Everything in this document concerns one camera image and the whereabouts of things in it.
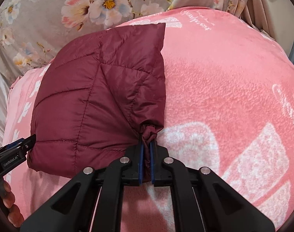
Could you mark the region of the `person's left hand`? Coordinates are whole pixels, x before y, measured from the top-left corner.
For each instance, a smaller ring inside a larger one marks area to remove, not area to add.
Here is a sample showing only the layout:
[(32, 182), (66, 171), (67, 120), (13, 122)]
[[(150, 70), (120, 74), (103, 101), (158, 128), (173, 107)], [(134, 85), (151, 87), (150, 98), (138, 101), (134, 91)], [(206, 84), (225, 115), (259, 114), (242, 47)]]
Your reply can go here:
[(14, 227), (20, 228), (21, 224), (24, 222), (24, 217), (19, 207), (15, 204), (15, 196), (11, 191), (10, 185), (6, 181), (4, 181), (4, 189), (6, 194), (3, 198), (3, 203), (5, 207), (9, 209), (8, 220)]

